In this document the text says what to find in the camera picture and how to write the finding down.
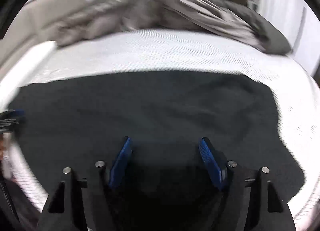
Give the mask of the person's left hand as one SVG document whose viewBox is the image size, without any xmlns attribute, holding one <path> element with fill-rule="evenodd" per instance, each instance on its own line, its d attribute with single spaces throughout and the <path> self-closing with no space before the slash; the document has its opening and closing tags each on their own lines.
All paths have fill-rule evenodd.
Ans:
<svg viewBox="0 0 320 231">
<path fill-rule="evenodd" d="M 1 133 L 1 172 L 6 179 L 12 179 L 12 169 L 9 158 L 10 143 L 6 136 Z"/>
</svg>

